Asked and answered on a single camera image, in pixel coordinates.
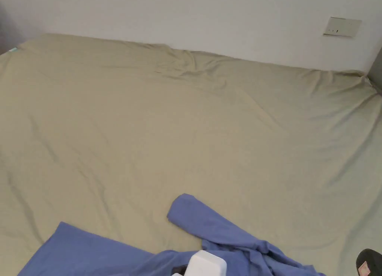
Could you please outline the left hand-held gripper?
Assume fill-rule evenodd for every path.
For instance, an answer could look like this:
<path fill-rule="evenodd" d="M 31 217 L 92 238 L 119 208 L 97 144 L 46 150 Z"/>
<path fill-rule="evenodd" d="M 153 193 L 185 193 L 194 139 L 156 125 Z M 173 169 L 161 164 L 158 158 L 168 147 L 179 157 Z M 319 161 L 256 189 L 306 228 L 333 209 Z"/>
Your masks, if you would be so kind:
<path fill-rule="evenodd" d="M 226 261 L 205 250 L 195 253 L 188 264 L 174 267 L 173 276 L 225 276 Z"/>

